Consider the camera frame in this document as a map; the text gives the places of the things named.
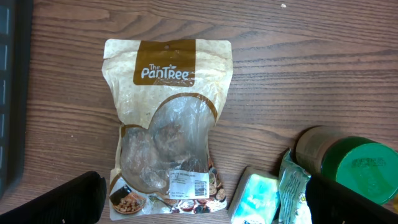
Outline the green lid seasoning jar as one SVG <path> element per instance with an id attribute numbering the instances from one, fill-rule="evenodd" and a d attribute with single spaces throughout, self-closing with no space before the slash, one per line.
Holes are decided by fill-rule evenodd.
<path id="1" fill-rule="evenodd" d="M 308 129 L 295 147 L 298 164 L 384 205 L 397 195 L 397 151 L 339 129 Z"/>

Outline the teal white tissue packet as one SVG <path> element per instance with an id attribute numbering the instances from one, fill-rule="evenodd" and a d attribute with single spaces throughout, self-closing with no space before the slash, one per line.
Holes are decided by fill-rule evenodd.
<path id="1" fill-rule="evenodd" d="M 277 177 L 247 166 L 229 205 L 228 215 L 232 224 L 271 224 L 279 206 Z"/>

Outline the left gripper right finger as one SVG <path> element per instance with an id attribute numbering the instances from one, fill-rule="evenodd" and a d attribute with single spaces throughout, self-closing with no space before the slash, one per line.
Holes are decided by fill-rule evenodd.
<path id="1" fill-rule="evenodd" d="M 312 175 L 305 196 L 313 224 L 397 224 L 397 214 L 347 187 Z"/>

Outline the brown white snack bag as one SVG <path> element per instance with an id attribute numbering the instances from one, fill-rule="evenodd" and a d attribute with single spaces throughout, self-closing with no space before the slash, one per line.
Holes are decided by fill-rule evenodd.
<path id="1" fill-rule="evenodd" d="M 233 76 L 231 43 L 109 39 L 102 73 L 120 122 L 110 219 L 224 209 L 208 134 Z"/>

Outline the teal tissue pack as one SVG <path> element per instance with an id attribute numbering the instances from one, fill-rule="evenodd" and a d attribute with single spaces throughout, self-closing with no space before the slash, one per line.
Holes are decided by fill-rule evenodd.
<path id="1" fill-rule="evenodd" d="M 290 153 L 291 149 L 288 149 L 284 154 L 279 170 L 278 221 L 283 224 L 312 224 L 305 195 L 311 175 L 293 161 Z"/>

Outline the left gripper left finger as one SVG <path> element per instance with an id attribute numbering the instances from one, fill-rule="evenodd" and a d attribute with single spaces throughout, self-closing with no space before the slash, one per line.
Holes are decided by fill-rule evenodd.
<path id="1" fill-rule="evenodd" d="M 86 172 L 20 207 L 1 215 L 1 224 L 94 224 L 104 209 L 106 180 Z"/>

